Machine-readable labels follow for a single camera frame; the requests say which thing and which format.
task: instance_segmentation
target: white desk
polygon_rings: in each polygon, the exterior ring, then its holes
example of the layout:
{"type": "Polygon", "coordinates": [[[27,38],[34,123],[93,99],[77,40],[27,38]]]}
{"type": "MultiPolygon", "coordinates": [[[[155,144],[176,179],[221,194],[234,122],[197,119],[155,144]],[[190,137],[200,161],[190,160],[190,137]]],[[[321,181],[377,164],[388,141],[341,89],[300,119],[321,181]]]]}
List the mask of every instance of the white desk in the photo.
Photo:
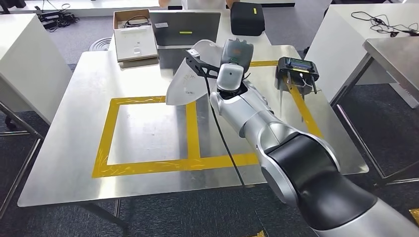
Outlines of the white desk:
{"type": "Polygon", "coordinates": [[[0,101],[51,124],[71,70],[35,14],[0,15],[0,101]]]}
{"type": "MultiPolygon", "coordinates": [[[[322,88],[327,100],[332,102],[347,86],[348,79],[367,55],[362,44],[366,39],[389,38],[370,29],[371,23],[351,17],[354,11],[364,11],[372,16],[386,14],[390,24],[410,25],[419,22],[419,4],[348,4],[331,5],[310,50],[305,57],[313,61],[319,70],[316,84],[322,88]]],[[[397,37],[409,36],[399,33],[397,37]]],[[[392,83],[388,75],[382,74],[379,81],[361,79],[363,84],[392,83]]]]}

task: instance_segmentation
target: black cable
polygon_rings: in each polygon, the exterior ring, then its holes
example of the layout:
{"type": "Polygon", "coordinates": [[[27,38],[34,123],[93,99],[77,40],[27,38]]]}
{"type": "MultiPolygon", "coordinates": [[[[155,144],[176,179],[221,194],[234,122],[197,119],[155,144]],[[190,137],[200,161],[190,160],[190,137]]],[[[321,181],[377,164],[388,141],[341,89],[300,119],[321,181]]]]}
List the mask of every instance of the black cable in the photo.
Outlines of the black cable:
{"type": "Polygon", "coordinates": [[[146,17],[146,16],[143,16],[143,15],[137,15],[137,16],[134,16],[134,17],[131,17],[129,20],[127,20],[126,22],[125,22],[125,24],[124,24],[124,28],[131,28],[131,27],[140,27],[140,26],[151,26],[151,22],[150,22],[150,20],[146,17]],[[144,19],[146,19],[147,20],[147,22],[142,22],[142,23],[137,23],[137,24],[131,24],[129,21],[131,21],[131,20],[133,20],[134,18],[137,18],[137,17],[142,17],[142,18],[144,18],[144,19]]]}
{"type": "MultiPolygon", "coordinates": [[[[210,84],[208,83],[208,78],[207,76],[205,76],[204,71],[202,71],[202,73],[204,75],[205,84],[207,85],[207,92],[208,92],[208,98],[209,98],[211,95],[210,84]]],[[[225,142],[224,135],[221,132],[220,124],[218,124],[218,119],[215,114],[214,108],[212,107],[211,103],[209,104],[209,106],[211,106],[211,111],[212,111],[212,115],[214,116],[215,125],[217,125],[217,129],[218,129],[218,132],[220,133],[221,140],[223,141],[225,149],[227,150],[227,153],[231,159],[231,162],[233,163],[234,169],[236,170],[237,175],[239,176],[240,183],[242,184],[243,187],[245,187],[245,183],[243,182],[242,176],[240,175],[239,169],[237,168],[236,162],[234,161],[233,156],[231,155],[230,149],[228,149],[227,143],[225,142]]]]}
{"type": "MultiPolygon", "coordinates": [[[[67,27],[71,24],[74,24],[74,23],[77,23],[78,21],[80,21],[79,17],[76,17],[71,12],[66,11],[71,6],[69,3],[65,3],[65,4],[61,5],[62,9],[58,10],[49,0],[46,0],[46,1],[51,6],[53,6],[57,11],[59,11],[59,14],[60,14],[60,17],[58,17],[56,20],[54,20],[55,23],[56,23],[56,26],[48,29],[50,32],[55,32],[58,28],[67,27]]],[[[41,10],[42,12],[43,12],[44,3],[45,3],[45,0],[42,1],[42,10],[41,10]]]]}
{"type": "Polygon", "coordinates": [[[407,34],[410,34],[411,36],[417,36],[419,35],[419,25],[418,23],[412,23],[409,26],[405,26],[402,24],[398,25],[390,25],[390,21],[388,20],[387,15],[381,14],[378,16],[372,16],[364,11],[354,11],[351,13],[351,17],[362,20],[362,21],[369,21],[372,26],[370,27],[371,30],[376,31],[380,34],[390,34],[390,37],[395,37],[399,32],[404,32],[407,34]],[[398,27],[404,27],[406,30],[400,30],[398,27]]]}
{"type": "MultiPolygon", "coordinates": [[[[201,72],[204,75],[205,84],[207,85],[208,98],[210,98],[211,90],[210,90],[210,84],[208,83],[208,78],[207,78],[206,74],[204,73],[204,71],[202,69],[201,69],[201,72]]],[[[243,182],[242,176],[240,175],[240,172],[239,172],[239,169],[237,168],[236,162],[234,162],[234,159],[233,159],[233,156],[231,155],[230,149],[228,149],[227,143],[225,142],[224,135],[222,134],[220,125],[218,124],[217,115],[215,114],[214,108],[212,107],[211,103],[209,104],[209,106],[211,106],[212,116],[214,116],[215,125],[217,126],[218,132],[220,133],[221,140],[222,140],[222,142],[224,144],[225,149],[227,150],[227,153],[228,153],[228,155],[229,155],[229,157],[231,159],[231,162],[233,163],[233,166],[234,166],[234,169],[236,170],[237,176],[240,179],[240,183],[242,184],[241,187],[243,188],[243,190],[245,190],[246,189],[246,185],[243,182]]],[[[257,217],[259,223],[261,224],[262,229],[264,230],[266,236],[269,237],[269,234],[268,234],[265,226],[263,225],[262,220],[260,219],[259,214],[256,211],[256,208],[253,208],[253,210],[254,210],[254,213],[256,214],[256,217],[257,217]]]]}

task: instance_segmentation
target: person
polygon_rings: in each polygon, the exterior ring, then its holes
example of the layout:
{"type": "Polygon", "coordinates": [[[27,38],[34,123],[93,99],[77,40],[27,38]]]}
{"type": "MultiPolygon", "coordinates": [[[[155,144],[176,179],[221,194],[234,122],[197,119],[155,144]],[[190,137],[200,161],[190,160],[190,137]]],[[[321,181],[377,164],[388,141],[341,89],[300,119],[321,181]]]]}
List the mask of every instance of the person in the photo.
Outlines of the person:
{"type": "MultiPolygon", "coordinates": [[[[240,0],[182,0],[182,7],[185,10],[210,10],[210,9],[225,9],[227,4],[228,8],[231,9],[231,6],[234,2],[240,0]]],[[[170,0],[159,0],[160,7],[167,7],[170,0]]]]}

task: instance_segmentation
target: black case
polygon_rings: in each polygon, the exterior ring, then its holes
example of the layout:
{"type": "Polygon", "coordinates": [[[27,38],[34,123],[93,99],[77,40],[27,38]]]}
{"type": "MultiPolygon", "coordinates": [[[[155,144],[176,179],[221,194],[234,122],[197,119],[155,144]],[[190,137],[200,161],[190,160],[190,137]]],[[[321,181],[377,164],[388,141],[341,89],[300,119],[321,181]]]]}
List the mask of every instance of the black case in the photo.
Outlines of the black case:
{"type": "Polygon", "coordinates": [[[230,12],[231,32],[237,36],[259,36],[265,30],[261,4],[234,2],[230,12]]]}

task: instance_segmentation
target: stainless steel tabletop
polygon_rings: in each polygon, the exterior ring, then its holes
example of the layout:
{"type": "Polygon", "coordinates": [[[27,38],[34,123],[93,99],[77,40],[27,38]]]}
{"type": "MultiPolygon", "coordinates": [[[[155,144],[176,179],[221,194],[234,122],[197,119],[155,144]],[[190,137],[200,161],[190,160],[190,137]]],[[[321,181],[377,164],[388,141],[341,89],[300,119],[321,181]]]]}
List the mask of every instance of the stainless steel tabletop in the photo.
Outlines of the stainless steel tabletop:
{"type": "Polygon", "coordinates": [[[365,50],[419,101],[419,38],[367,39],[365,50]]]}
{"type": "MultiPolygon", "coordinates": [[[[182,59],[181,51],[160,51],[161,65],[171,65],[163,62],[165,58],[182,59]]],[[[299,58],[292,46],[267,45],[259,47],[254,60],[278,60],[283,56],[299,58]]],[[[132,97],[166,94],[173,68],[161,69],[159,65],[121,68],[116,61],[113,51],[83,53],[18,205],[239,186],[207,98],[178,107],[164,103],[138,104],[139,99],[132,97]],[[119,110],[115,112],[112,104],[119,110]],[[190,129],[194,126],[197,133],[190,129]],[[109,139],[112,142],[106,151],[104,144],[109,139]],[[98,163],[97,157],[104,159],[98,163]],[[95,164],[105,169],[94,174],[95,164]],[[163,172],[170,169],[179,171],[163,172]]],[[[280,103],[274,86],[275,67],[251,67],[249,72],[249,80],[268,99],[275,114],[306,131],[288,92],[283,93],[280,103]]],[[[322,92],[306,95],[305,103],[325,140],[335,149],[342,173],[367,172],[368,167],[322,92]]],[[[245,154],[238,156],[237,161],[244,182],[264,183],[246,140],[239,138],[222,118],[218,120],[232,153],[245,154]]]]}

